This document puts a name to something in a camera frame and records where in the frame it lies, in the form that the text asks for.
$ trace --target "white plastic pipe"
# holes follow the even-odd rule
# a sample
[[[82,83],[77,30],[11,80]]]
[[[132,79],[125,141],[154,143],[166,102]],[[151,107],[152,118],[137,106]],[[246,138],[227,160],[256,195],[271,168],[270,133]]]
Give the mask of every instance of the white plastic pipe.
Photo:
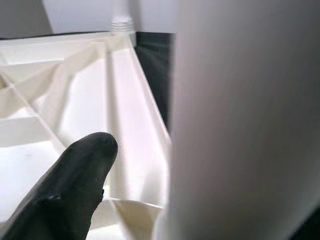
[[[113,0],[111,29],[113,33],[129,35],[133,46],[136,46],[136,32],[128,0]]]
[[[320,200],[319,1],[180,0],[156,240],[283,240]]]

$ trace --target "white plastic part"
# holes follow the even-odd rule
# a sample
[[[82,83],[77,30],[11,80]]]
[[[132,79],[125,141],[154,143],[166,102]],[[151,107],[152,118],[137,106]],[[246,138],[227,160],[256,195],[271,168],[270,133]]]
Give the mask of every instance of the white plastic part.
[[[103,131],[119,151],[87,239],[150,239],[171,140],[129,37],[6,40],[0,56],[0,224],[66,147]]]
[[[137,45],[134,21],[129,12],[128,0],[113,0],[111,30],[115,34],[129,35],[132,45]]]

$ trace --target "white plastic tray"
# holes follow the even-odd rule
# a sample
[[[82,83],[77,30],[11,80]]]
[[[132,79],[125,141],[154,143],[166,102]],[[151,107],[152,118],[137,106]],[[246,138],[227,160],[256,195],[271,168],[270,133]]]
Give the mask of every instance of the white plastic tray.
[[[101,131],[119,152],[87,239],[150,239],[171,141],[129,38],[0,41],[0,224],[66,147]]]

